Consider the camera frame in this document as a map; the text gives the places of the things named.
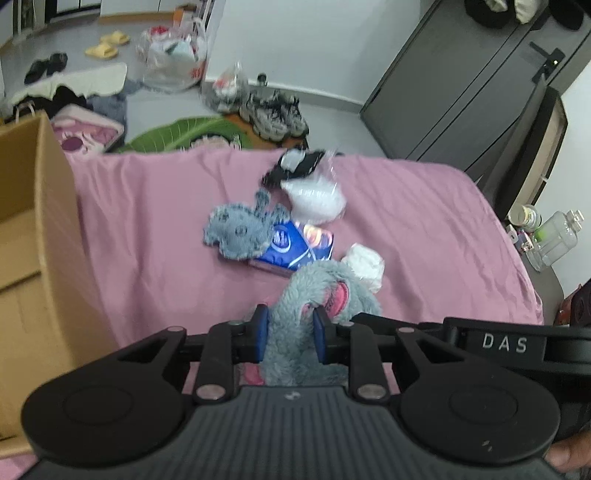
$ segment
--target gray sneaker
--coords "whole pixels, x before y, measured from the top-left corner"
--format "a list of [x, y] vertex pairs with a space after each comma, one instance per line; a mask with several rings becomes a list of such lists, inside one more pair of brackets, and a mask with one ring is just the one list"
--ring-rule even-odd
[[299, 98], [282, 93], [279, 95], [279, 102], [281, 103], [281, 116], [289, 127], [291, 136], [305, 137], [310, 133], [308, 123], [300, 113]]
[[251, 93], [248, 100], [240, 106], [239, 113], [263, 140], [283, 142], [290, 136], [290, 128], [281, 115], [281, 105], [275, 97], [263, 100]]

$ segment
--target human hand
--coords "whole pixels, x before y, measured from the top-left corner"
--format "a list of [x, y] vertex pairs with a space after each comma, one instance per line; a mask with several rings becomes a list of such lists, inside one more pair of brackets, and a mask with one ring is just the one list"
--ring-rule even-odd
[[562, 473], [591, 466], [591, 431], [556, 442], [546, 453], [546, 461]]

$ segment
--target crumpled white tissue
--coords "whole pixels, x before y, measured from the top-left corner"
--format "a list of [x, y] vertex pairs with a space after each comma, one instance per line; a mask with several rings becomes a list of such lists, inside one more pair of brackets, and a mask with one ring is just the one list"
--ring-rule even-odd
[[353, 244], [341, 262], [350, 266], [355, 276], [370, 292], [377, 293], [382, 288], [385, 263], [375, 250], [361, 244]]

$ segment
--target transparent plastic bag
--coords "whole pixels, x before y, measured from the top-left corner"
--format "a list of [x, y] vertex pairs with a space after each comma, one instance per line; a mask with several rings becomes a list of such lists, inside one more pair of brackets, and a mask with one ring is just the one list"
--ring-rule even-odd
[[207, 38], [203, 23], [194, 19], [194, 30], [155, 27], [142, 33], [136, 51], [145, 61], [142, 81], [149, 87], [179, 92], [203, 77]]
[[347, 200], [337, 182], [334, 161], [335, 152], [327, 151], [311, 175], [281, 182], [291, 201], [293, 221], [321, 225], [344, 215]]
[[206, 103], [220, 113], [237, 112], [248, 99], [249, 92], [248, 78], [237, 61], [213, 82]]

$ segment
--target black slipper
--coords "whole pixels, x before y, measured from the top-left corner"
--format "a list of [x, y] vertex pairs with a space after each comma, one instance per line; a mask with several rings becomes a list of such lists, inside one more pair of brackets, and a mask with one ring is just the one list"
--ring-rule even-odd
[[68, 63], [68, 55], [65, 53], [54, 53], [47, 60], [47, 76], [53, 75], [55, 72], [61, 72], [66, 68]]
[[35, 60], [31, 65], [31, 68], [25, 75], [25, 85], [29, 85], [29, 83], [36, 82], [45, 73], [45, 69], [47, 68], [47, 60]]

